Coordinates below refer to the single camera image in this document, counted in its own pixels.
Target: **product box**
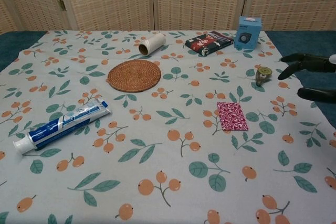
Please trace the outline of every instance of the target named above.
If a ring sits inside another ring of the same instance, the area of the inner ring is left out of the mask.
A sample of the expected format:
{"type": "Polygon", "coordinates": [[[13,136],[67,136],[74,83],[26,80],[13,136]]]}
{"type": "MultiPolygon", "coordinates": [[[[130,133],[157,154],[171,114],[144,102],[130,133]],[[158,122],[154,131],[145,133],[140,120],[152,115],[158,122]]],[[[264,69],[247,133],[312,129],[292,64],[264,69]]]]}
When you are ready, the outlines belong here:
{"type": "Polygon", "coordinates": [[[187,47],[193,49],[195,52],[198,52],[203,57],[232,44],[232,38],[224,36],[216,31],[199,35],[185,42],[187,47]]]}
{"type": "Polygon", "coordinates": [[[240,17],[234,47],[255,49],[261,31],[261,18],[240,17]]]}

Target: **table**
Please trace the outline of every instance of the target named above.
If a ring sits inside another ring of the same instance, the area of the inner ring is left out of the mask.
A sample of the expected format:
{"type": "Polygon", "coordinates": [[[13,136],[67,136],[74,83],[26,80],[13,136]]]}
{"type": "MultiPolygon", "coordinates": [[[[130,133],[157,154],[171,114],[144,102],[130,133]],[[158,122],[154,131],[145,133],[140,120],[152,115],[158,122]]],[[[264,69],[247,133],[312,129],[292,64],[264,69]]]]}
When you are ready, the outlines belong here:
{"type": "MultiPolygon", "coordinates": [[[[295,76],[261,32],[256,50],[199,57],[183,41],[204,31],[49,31],[0,75],[0,223],[331,223],[336,133],[297,97],[295,76]],[[154,88],[123,93],[115,65],[147,59],[154,88]],[[273,70],[261,88],[259,66],[273,70]],[[12,141],[101,95],[111,115],[24,156],[12,141]],[[239,102],[249,131],[223,132],[217,102],[239,102]]],[[[234,36],[235,31],[221,31],[234,36]]]]}

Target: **toothpaste cap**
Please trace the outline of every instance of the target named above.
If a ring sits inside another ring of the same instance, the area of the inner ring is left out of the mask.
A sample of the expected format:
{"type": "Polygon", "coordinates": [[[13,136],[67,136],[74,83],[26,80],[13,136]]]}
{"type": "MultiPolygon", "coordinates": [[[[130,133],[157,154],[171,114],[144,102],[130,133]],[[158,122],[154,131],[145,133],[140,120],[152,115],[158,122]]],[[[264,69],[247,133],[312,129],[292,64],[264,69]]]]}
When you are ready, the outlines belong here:
{"type": "Polygon", "coordinates": [[[19,151],[21,154],[24,154],[36,148],[35,145],[31,143],[28,135],[26,135],[23,139],[15,142],[13,141],[13,144],[16,150],[19,151]]]}

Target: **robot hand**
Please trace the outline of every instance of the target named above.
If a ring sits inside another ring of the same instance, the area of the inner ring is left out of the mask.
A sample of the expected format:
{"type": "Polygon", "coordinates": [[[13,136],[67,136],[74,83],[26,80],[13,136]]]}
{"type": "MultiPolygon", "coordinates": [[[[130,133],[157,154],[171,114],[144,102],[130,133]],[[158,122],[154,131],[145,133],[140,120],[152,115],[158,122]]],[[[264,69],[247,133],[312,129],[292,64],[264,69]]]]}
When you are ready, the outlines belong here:
{"type": "MultiPolygon", "coordinates": [[[[307,69],[312,72],[336,72],[336,55],[332,55],[328,59],[309,54],[297,53],[282,57],[281,61],[296,62],[288,66],[279,75],[278,80],[283,80],[291,76],[296,71],[301,71],[303,69],[307,69]]],[[[336,103],[336,90],[300,88],[298,90],[298,96],[310,101],[336,103]]]]}

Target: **teal carpet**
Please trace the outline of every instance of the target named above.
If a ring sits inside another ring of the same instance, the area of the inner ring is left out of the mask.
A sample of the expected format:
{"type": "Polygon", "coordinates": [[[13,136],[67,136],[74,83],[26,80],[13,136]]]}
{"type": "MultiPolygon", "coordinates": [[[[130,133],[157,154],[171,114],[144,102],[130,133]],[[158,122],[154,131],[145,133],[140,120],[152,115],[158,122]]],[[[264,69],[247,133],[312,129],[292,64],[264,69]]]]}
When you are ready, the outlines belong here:
{"type": "MultiPolygon", "coordinates": [[[[0,35],[0,71],[13,62],[18,53],[39,40],[45,31],[15,31],[0,35]]],[[[329,57],[336,54],[336,31],[268,31],[279,52],[283,55],[305,52],[329,57]]],[[[304,87],[335,89],[336,73],[296,73],[304,87]]],[[[329,122],[336,127],[336,104],[316,103],[329,122]]]]}

